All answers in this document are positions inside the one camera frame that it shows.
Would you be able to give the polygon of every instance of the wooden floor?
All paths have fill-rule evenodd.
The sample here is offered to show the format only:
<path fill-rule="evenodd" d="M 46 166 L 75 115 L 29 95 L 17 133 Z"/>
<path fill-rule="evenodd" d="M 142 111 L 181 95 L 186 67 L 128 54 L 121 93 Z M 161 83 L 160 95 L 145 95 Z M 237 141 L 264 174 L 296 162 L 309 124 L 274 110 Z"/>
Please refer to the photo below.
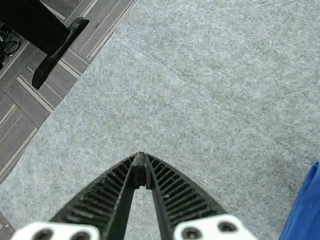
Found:
<path fill-rule="evenodd" d="M 12 171 L 47 117 L 87 69 L 133 2 L 90 0 L 80 14 L 90 23 L 39 90 L 34 89 L 31 82 L 33 73 L 45 57 L 40 50 L 26 67 L 19 70 L 17 78 L 10 84 L 0 85 L 0 184 Z M 43 0 L 43 3 L 62 22 L 66 22 L 80 1 Z"/>

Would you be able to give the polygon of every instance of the wood plank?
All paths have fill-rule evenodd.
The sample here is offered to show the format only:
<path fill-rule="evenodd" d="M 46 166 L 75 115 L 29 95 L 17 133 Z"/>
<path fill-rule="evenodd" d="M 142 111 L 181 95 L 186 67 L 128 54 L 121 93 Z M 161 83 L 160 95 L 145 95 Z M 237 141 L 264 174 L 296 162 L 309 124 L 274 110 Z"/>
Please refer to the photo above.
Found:
<path fill-rule="evenodd" d="M 22 70 L 20 73 L 20 77 L 32 85 L 32 77 L 34 75 L 34 72 L 26 67 Z M 39 94 L 43 96 L 43 98 L 50 103 L 54 108 L 58 106 L 58 104 L 62 101 L 62 97 L 54 90 L 52 87 L 50 87 L 46 82 L 40 87 L 39 90 L 37 90 Z"/>
<path fill-rule="evenodd" d="M 14 233 L 14 227 L 0 212 L 0 240 L 10 240 Z"/>
<path fill-rule="evenodd" d="M 28 64 L 28 67 L 30 67 L 32 71 L 35 71 L 45 56 L 46 54 L 44 52 L 38 52 Z M 62 98 L 64 98 L 73 85 L 77 82 L 77 78 L 61 65 L 57 64 L 45 82 Z"/>
<path fill-rule="evenodd" d="M 65 17 L 68 17 L 81 2 L 81 0 L 63 0 L 63 1 L 42 0 L 42 1 Z"/>
<path fill-rule="evenodd" d="M 61 60 L 80 75 L 83 74 L 89 66 L 89 62 L 87 60 L 76 54 L 71 49 L 68 49 L 65 52 Z"/>
<path fill-rule="evenodd" d="M 5 166 L 0 169 L 0 184 L 4 182 L 4 180 L 9 176 L 14 167 L 17 165 L 20 157 L 24 153 L 25 149 L 31 142 L 32 138 L 38 131 L 37 128 L 34 128 L 30 135 L 25 139 L 25 141 L 21 144 L 18 150 L 13 154 L 12 158 L 5 164 Z"/>
<path fill-rule="evenodd" d="M 6 116 L 9 109 L 14 105 L 14 102 L 5 94 L 0 92 L 0 122 Z"/>
<path fill-rule="evenodd" d="M 82 48 L 79 50 L 79 54 L 85 59 L 95 50 L 98 44 L 104 39 L 104 37 L 115 29 L 113 26 L 119 21 L 120 17 L 125 13 L 133 0 L 119 0 L 117 5 L 112 11 L 104 18 L 102 23 L 96 28 L 93 34 L 88 38 Z"/>
<path fill-rule="evenodd" d="M 89 13 L 85 16 L 90 22 L 84 31 L 72 43 L 71 48 L 77 53 L 85 45 L 87 40 L 94 34 L 106 16 L 117 5 L 118 0 L 98 0 Z"/>
<path fill-rule="evenodd" d="M 49 6 L 48 4 L 46 4 L 46 2 L 44 2 L 43 0 L 40 0 L 42 2 L 42 4 L 50 10 L 50 12 L 52 12 L 61 22 L 63 22 L 66 17 L 64 15 L 62 15 L 60 12 L 58 12 L 57 10 L 55 10 L 54 8 L 52 8 L 51 6 Z"/>
<path fill-rule="evenodd" d="M 7 90 L 7 95 L 39 128 L 50 112 L 17 80 Z"/>
<path fill-rule="evenodd" d="M 12 159 L 17 150 L 35 129 L 35 124 L 23 114 L 0 141 L 0 170 Z"/>
<path fill-rule="evenodd" d="M 0 142 L 9 133 L 11 128 L 16 124 L 19 118 L 22 116 L 22 111 L 15 107 L 11 114 L 5 119 L 5 121 L 0 125 Z"/>
<path fill-rule="evenodd" d="M 27 66 L 39 49 L 27 40 L 21 44 L 10 63 L 8 63 L 0 72 L 0 90 L 5 92 L 10 84 L 17 78 L 20 71 Z"/>

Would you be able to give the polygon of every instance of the blue cloth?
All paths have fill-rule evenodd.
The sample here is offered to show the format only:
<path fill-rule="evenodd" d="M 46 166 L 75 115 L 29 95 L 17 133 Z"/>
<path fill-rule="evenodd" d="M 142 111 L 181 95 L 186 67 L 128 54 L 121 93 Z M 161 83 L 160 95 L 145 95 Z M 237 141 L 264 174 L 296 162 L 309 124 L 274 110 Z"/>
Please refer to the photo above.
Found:
<path fill-rule="evenodd" d="M 284 225 L 280 240 L 320 239 L 320 163 L 309 170 Z"/>

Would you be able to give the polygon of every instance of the gray carpet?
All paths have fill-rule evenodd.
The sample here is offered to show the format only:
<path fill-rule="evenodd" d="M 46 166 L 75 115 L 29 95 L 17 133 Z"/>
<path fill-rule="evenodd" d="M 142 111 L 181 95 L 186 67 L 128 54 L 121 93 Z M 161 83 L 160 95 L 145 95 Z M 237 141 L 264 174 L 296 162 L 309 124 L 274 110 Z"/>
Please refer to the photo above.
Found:
<path fill-rule="evenodd" d="M 276 239 L 320 152 L 320 2 L 138 0 L 0 185 L 15 228 L 145 151 Z M 159 239 L 149 192 L 126 239 Z"/>

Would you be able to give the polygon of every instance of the cable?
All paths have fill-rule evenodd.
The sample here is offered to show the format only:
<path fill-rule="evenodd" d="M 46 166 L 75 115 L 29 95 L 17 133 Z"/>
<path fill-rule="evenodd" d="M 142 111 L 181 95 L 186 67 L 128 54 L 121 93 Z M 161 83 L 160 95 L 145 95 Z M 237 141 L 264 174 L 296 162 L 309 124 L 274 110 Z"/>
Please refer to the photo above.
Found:
<path fill-rule="evenodd" d="M 5 55 L 14 54 L 21 46 L 21 39 L 18 34 L 11 32 L 8 36 L 9 39 L 5 39 L 1 45 Z"/>
<path fill-rule="evenodd" d="M 0 64 L 21 46 L 20 36 L 0 22 Z"/>

